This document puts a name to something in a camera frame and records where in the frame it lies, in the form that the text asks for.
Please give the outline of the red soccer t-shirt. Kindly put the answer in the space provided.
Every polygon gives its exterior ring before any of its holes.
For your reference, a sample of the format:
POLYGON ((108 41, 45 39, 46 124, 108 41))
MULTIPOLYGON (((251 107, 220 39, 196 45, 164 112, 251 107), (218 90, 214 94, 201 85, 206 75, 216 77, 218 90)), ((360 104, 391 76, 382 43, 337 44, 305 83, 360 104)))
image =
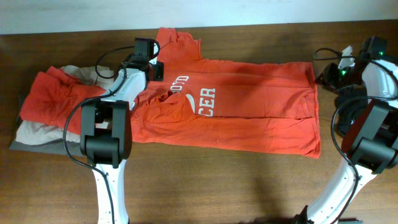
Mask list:
POLYGON ((150 82, 131 116, 134 142, 271 154, 321 154, 310 62, 244 63, 201 56, 187 32, 161 28, 164 79, 150 82))

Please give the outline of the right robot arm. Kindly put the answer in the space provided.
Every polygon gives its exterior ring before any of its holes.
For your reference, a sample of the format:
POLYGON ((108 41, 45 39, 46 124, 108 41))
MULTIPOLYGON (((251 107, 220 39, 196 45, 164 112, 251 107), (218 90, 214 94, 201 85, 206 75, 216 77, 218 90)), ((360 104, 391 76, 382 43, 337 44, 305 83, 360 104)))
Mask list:
POLYGON ((356 194, 397 166, 397 57, 386 50, 387 40, 372 36, 357 56, 351 46, 334 51, 316 79, 337 94, 330 134, 342 160, 322 194, 292 223, 342 223, 356 194))

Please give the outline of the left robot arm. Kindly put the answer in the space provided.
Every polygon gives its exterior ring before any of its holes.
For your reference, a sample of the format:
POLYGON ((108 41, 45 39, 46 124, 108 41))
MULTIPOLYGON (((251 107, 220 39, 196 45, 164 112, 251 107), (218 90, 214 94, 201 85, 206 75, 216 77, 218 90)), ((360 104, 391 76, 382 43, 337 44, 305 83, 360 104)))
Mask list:
POLYGON ((124 169, 132 147, 131 112, 147 84, 163 80, 158 41, 136 38, 133 48, 110 88, 81 106, 80 150, 95 176, 99 223, 129 223, 124 169))

